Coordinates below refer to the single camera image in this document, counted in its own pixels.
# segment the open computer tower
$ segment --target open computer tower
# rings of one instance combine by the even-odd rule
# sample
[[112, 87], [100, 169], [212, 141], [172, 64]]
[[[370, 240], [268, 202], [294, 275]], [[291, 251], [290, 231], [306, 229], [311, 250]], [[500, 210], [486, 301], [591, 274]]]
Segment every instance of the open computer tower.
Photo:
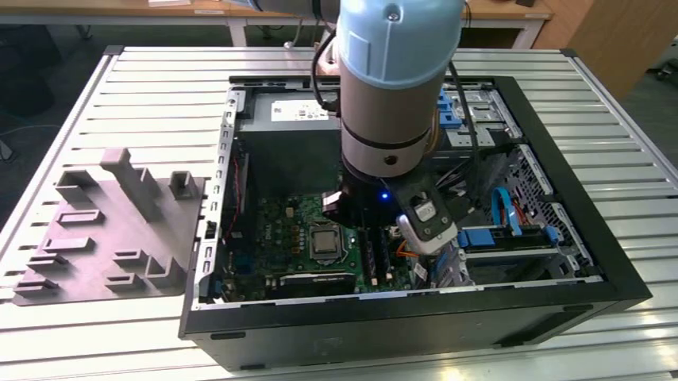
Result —
[[[322, 215], [340, 131], [307, 78], [231, 79], [179, 333], [230, 371], [535, 344], [651, 296], [517, 81], [462, 80], [480, 204], [450, 204], [459, 236], [416, 256], [395, 227], [366, 233]], [[338, 79], [320, 86], [336, 96]], [[451, 80], [439, 107], [422, 165], [459, 200], [470, 133]], [[519, 237], [495, 215], [498, 189]]]

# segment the white label sticker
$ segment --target white label sticker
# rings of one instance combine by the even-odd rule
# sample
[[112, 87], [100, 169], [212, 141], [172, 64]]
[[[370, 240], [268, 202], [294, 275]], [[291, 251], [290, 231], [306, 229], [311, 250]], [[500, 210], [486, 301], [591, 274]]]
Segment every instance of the white label sticker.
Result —
[[195, 14], [224, 14], [222, 10], [194, 10]]
[[327, 121], [330, 115], [315, 100], [275, 101], [271, 121]]
[[422, 280], [426, 280], [426, 278], [428, 277], [428, 272], [426, 271], [424, 266], [422, 266], [420, 264], [416, 264], [414, 266], [414, 274], [416, 274], [416, 276], [422, 278]]
[[423, 205], [414, 207], [414, 212], [416, 213], [416, 217], [422, 222], [426, 222], [435, 216], [435, 206], [434, 202], [428, 201]]

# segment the robotic arm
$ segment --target robotic arm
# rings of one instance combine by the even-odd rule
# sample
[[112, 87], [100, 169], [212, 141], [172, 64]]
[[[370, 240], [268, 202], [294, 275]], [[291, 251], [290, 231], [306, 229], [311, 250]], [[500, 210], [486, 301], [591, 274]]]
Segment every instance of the robotic arm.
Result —
[[[464, 0], [232, 2], [336, 22], [342, 158], [350, 178], [339, 192], [324, 195], [323, 214], [343, 225], [380, 225], [383, 219], [392, 224], [395, 219], [414, 250], [435, 252], [456, 228], [418, 165], [436, 128], [435, 105], [459, 44]], [[396, 203], [375, 204], [384, 191]]]

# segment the green circuit board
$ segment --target green circuit board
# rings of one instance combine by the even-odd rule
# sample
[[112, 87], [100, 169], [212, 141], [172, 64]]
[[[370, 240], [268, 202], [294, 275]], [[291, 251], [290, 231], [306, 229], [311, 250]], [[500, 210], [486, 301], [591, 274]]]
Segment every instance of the green circuit board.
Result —
[[[322, 227], [339, 229], [340, 258], [318, 261], [311, 258], [311, 230]], [[244, 300], [264, 300], [267, 276], [296, 273], [351, 273], [356, 276], [356, 293], [407, 290], [408, 264], [391, 252], [392, 280], [374, 286], [364, 279], [358, 234], [338, 226], [322, 216], [320, 195], [288, 198], [262, 198], [256, 210], [254, 252], [242, 253], [236, 264], [246, 263], [250, 271], [235, 277]]]

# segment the slotted metal worktable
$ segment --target slotted metal worktable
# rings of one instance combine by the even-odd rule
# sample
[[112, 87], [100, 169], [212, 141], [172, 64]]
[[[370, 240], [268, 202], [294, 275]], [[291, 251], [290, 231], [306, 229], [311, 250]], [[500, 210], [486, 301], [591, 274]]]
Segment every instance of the slotted metal worktable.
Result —
[[[192, 342], [178, 339], [183, 296], [17, 307], [12, 285], [43, 240], [43, 224], [60, 200], [52, 183], [64, 168], [88, 168], [108, 179], [97, 169], [103, 149], [127, 146], [132, 162], [149, 167], [156, 178], [180, 170], [211, 176], [228, 77], [307, 75], [311, 54], [282, 48], [125, 48], [103, 57], [0, 234], [0, 379], [234, 376]], [[459, 50], [455, 62], [462, 75], [517, 77], [654, 298], [537, 347], [248, 375], [670, 379], [678, 371], [675, 169], [578, 59], [558, 51]]]

